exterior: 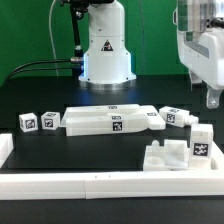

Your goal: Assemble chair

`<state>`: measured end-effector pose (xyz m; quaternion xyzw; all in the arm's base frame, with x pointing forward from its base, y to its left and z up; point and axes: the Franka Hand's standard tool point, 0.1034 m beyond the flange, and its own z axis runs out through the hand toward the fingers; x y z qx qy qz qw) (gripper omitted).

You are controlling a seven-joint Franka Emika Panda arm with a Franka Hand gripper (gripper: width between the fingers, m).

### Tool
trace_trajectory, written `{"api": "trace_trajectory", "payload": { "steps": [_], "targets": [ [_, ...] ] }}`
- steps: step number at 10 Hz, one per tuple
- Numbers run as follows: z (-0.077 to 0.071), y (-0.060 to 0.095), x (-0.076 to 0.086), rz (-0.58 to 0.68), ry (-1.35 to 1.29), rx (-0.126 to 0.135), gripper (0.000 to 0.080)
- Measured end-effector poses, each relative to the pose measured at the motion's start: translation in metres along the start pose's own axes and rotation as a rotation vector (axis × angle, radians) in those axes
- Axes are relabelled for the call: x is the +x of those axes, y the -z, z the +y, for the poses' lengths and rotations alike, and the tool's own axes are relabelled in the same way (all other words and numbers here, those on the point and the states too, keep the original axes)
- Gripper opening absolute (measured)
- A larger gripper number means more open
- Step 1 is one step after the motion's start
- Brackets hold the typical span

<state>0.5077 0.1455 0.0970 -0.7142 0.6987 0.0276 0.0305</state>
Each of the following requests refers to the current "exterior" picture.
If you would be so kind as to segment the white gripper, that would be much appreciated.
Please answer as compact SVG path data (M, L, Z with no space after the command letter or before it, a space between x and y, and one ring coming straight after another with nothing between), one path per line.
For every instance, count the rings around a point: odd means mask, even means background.
M191 83L207 83L206 106L218 108L224 89L224 31L203 32L197 41L187 41L186 33L178 31L177 45L181 63L190 70Z

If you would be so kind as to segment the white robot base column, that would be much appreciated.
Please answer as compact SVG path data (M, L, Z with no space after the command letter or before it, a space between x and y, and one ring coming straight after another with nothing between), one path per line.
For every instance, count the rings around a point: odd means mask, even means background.
M91 4L88 12L89 48L84 54L80 84L98 90L129 86L136 75L131 69L131 54L125 47L123 5L118 0Z

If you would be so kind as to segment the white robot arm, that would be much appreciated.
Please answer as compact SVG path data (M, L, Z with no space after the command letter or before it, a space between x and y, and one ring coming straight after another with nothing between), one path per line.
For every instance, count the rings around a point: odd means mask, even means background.
M191 84L207 84L206 106L224 91L224 0L177 0L173 13L180 62Z

